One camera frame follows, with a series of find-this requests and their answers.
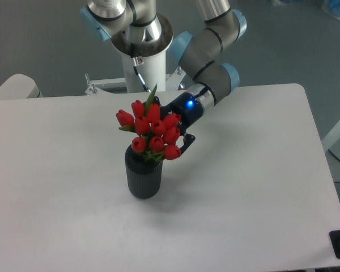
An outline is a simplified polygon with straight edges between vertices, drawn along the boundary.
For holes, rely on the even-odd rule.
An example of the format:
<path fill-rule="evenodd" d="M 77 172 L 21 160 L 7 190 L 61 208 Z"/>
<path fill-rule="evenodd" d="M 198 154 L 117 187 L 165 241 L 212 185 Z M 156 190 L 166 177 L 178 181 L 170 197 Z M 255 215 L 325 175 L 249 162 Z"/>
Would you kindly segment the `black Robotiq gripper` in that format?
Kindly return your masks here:
<path fill-rule="evenodd" d="M 161 105 L 160 99 L 157 96 L 154 97 L 152 103 L 160 107 L 161 118 L 172 113 L 181 116 L 181 124 L 178 127 L 180 134 L 183 135 L 183 145 L 180 147 L 181 155 L 183 155 L 196 139 L 194 135 L 186 133 L 186 130 L 203 116 L 203 106 L 194 98 L 194 95 L 188 92 L 182 93 L 165 106 Z"/>

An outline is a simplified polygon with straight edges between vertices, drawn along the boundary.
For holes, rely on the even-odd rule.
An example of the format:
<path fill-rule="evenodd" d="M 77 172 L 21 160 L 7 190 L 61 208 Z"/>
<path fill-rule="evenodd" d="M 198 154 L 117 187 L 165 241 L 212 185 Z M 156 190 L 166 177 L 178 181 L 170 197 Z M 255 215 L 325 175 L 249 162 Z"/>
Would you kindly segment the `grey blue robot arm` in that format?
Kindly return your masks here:
<path fill-rule="evenodd" d="M 247 29 L 243 14 L 232 9 L 228 1 L 196 4 L 206 25 L 196 36 L 189 32 L 174 36 L 168 19 L 157 12 L 155 1 L 88 1 L 80 11 L 93 35 L 110 40 L 121 55 L 129 93 L 179 86 L 180 78 L 165 76 L 167 54 L 192 79 L 193 85 L 186 92 L 161 109 L 162 114 L 182 117 L 181 151 L 194 141 L 187 128 L 238 87 L 237 70 L 214 59 Z"/>

